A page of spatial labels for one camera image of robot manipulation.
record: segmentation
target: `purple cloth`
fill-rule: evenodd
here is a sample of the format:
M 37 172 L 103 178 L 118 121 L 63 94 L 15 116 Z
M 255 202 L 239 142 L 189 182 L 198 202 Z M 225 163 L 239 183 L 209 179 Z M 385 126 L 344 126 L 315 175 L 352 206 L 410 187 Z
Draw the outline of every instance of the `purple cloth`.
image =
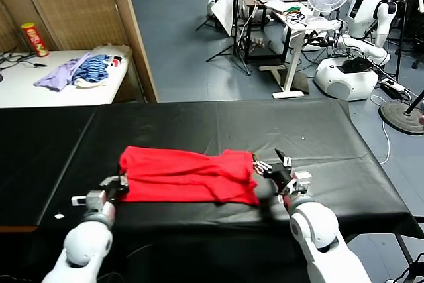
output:
M 90 57 L 91 53 L 89 52 L 80 59 L 70 60 L 39 79 L 34 85 L 60 92 L 71 83 L 75 71 Z

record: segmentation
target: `round base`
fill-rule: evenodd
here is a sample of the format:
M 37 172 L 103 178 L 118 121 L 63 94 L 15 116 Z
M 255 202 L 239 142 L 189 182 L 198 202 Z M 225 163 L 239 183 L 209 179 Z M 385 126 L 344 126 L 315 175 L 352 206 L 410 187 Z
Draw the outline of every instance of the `round base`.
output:
M 391 127 L 410 135 L 424 135 L 424 125 L 419 123 L 421 113 L 414 109 L 407 114 L 408 105 L 400 102 L 387 102 L 380 106 L 378 113 Z

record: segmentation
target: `striped cloth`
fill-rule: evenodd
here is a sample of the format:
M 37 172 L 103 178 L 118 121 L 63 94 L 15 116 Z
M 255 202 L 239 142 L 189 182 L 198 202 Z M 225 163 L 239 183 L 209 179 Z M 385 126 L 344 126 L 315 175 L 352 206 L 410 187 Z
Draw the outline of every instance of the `striped cloth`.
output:
M 72 84 L 76 79 L 84 79 L 87 82 L 99 82 L 109 76 L 107 66 L 110 56 L 99 54 L 88 58 L 75 72 L 72 77 Z

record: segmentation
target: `black tablecloth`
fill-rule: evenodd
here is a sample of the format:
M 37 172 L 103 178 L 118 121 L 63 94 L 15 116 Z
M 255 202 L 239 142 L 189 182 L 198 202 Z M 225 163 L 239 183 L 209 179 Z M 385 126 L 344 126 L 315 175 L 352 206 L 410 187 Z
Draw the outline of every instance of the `black tablecloth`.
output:
M 250 150 L 267 162 L 277 161 L 274 149 L 278 148 L 293 157 L 296 169 L 312 173 L 313 197 L 337 214 L 344 235 L 421 237 L 404 202 L 351 123 L 346 106 L 328 99 L 101 106 L 70 158 L 41 228 L 74 226 L 82 210 L 70 207 L 70 197 L 86 194 L 104 177 L 115 174 L 128 145 L 208 155 L 226 148 Z M 289 233 L 288 215 L 273 196 L 273 186 L 262 178 L 258 183 L 257 194 L 264 200 L 261 208 L 123 203 L 117 210 L 115 230 L 160 235 Z M 58 212 L 65 218 L 54 218 Z
M 94 107 L 0 110 L 0 228 L 37 226 Z

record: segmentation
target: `white robot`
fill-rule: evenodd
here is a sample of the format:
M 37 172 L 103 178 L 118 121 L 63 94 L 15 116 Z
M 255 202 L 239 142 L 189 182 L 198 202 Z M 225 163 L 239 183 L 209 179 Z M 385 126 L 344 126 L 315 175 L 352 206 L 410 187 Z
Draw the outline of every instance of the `white robot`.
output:
M 366 60 L 383 66 L 390 60 L 390 55 L 383 49 L 390 24 L 398 6 L 390 0 L 352 0 L 348 10 L 347 21 L 331 21 L 340 32 L 334 39 L 333 47 L 350 50 L 353 55 L 364 56 Z M 378 22 L 375 43 L 365 40 L 366 33 L 374 21 Z M 366 99 L 378 81 L 378 76 L 365 59 L 351 58 L 324 59 L 317 68 L 315 83 L 324 93 L 353 101 Z

